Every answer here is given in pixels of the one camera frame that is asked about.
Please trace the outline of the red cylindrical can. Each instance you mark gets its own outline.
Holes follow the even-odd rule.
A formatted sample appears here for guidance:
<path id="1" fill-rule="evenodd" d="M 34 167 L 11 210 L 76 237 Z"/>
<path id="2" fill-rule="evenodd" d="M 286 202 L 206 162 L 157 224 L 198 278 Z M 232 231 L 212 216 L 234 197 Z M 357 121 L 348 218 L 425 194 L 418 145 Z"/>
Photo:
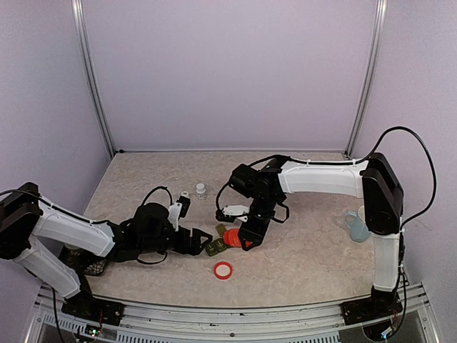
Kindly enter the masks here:
<path id="1" fill-rule="evenodd" d="M 238 237 L 239 229 L 229 229 L 224 232 L 223 241 L 228 247 L 241 248 L 241 240 Z"/>

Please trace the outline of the green pill organizer box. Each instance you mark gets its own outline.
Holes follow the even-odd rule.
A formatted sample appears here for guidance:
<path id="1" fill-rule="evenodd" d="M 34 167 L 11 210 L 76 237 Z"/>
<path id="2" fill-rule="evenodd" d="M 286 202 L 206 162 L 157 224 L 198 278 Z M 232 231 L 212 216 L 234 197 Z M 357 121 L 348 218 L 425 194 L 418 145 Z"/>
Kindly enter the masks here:
<path id="1" fill-rule="evenodd" d="M 224 224 L 218 224 L 215 226 L 215 230 L 216 230 L 218 236 L 211 243 L 209 243 L 205 248 L 206 254 L 209 257 L 213 257 L 228 249 L 228 245 L 224 241 L 224 234 L 227 231 L 226 226 Z"/>

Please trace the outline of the red can lid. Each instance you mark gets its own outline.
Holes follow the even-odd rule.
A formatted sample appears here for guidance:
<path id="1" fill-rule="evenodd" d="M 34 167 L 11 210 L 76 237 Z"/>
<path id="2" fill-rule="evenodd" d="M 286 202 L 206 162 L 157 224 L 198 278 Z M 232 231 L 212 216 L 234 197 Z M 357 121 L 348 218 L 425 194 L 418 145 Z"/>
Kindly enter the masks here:
<path id="1" fill-rule="evenodd" d="M 233 267 L 228 262 L 218 262 L 214 266 L 214 275 L 217 279 L 227 280 L 233 274 Z"/>

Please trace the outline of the small white pill bottle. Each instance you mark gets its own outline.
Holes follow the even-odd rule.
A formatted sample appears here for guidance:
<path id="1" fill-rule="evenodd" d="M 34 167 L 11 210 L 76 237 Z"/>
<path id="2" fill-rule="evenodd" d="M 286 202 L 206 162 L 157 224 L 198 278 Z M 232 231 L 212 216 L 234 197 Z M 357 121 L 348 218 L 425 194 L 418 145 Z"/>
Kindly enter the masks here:
<path id="1" fill-rule="evenodd" d="M 196 194 L 199 199 L 204 199 L 206 197 L 206 186 L 203 183 L 198 183 L 196 185 Z"/>

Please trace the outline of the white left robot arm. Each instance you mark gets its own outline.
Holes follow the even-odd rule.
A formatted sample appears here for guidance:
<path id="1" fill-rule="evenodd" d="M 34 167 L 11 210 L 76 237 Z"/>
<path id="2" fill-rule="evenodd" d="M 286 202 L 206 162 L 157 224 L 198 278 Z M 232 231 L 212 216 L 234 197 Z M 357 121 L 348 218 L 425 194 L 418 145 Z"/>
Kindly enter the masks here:
<path id="1" fill-rule="evenodd" d="M 145 199 L 131 218 L 115 224 L 63 209 L 40 195 L 35 183 L 27 182 L 1 192 L 1 258 L 20 264 L 62 297 L 71 298 L 82 316 L 95 317 L 99 300 L 83 290 L 76 268 L 65 265 L 40 239 L 52 239 L 116 263 L 138 261 L 142 254 L 152 252 L 198 256 L 213 237 L 180 225 L 189 206 L 190 199 L 184 194 L 171 199 L 167 207 Z"/>

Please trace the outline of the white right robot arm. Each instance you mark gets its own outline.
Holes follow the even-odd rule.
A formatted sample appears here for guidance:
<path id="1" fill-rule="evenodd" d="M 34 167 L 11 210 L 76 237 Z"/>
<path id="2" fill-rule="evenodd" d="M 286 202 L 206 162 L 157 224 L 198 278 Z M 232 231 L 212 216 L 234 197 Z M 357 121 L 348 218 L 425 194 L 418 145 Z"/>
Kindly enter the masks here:
<path id="1" fill-rule="evenodd" d="M 287 194 L 340 194 L 363 200 L 368 231 L 373 236 L 375 272 L 374 295 L 368 297 L 366 312 L 380 317 L 393 305 L 401 267 L 403 188 L 386 157 L 372 153 L 353 161 L 300 161 L 272 155 L 254 163 L 240 164 L 225 187 L 247 199 L 248 207 L 216 205 L 220 222 L 240 220 L 241 246 L 250 250 L 262 244 L 270 222 L 277 222 L 275 208 L 283 207 Z"/>

